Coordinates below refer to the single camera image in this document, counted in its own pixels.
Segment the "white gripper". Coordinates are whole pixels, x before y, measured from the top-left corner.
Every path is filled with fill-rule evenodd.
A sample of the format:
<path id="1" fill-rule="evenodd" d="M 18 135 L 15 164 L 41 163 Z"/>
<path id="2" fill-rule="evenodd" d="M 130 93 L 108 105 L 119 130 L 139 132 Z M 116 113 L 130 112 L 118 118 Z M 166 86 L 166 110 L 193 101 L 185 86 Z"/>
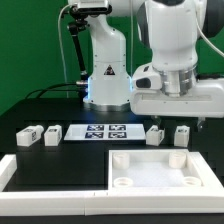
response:
<path id="1" fill-rule="evenodd" d="M 136 115 L 155 115 L 152 122 L 161 126 L 159 116 L 199 117 L 201 131 L 205 117 L 224 117 L 224 78 L 199 80 L 182 96 L 168 96 L 162 90 L 162 77 L 150 63 L 140 66 L 132 78 L 131 110 Z"/>

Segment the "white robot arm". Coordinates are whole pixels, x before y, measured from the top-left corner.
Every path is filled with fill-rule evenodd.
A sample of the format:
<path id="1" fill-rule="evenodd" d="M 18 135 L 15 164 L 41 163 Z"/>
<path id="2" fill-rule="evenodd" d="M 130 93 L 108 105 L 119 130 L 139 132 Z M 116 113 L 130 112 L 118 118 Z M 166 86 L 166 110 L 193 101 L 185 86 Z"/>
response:
<path id="1" fill-rule="evenodd" d="M 70 15 L 90 28 L 94 70 L 84 106 L 130 108 L 136 115 L 224 117 L 224 79 L 196 79 L 196 42 L 224 0 L 68 0 Z M 152 50 L 149 63 L 126 73 L 125 38 L 109 16 L 137 16 L 139 38 Z"/>

